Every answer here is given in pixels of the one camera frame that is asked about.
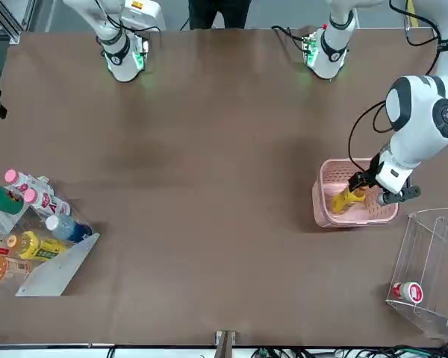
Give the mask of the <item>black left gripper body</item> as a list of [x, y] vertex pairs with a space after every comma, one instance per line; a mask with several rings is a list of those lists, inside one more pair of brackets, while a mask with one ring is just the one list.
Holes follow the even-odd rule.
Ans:
[[370, 161], [368, 168], [364, 171], [364, 175], [371, 175], [376, 179], [377, 174], [380, 171], [380, 153], [378, 152]]

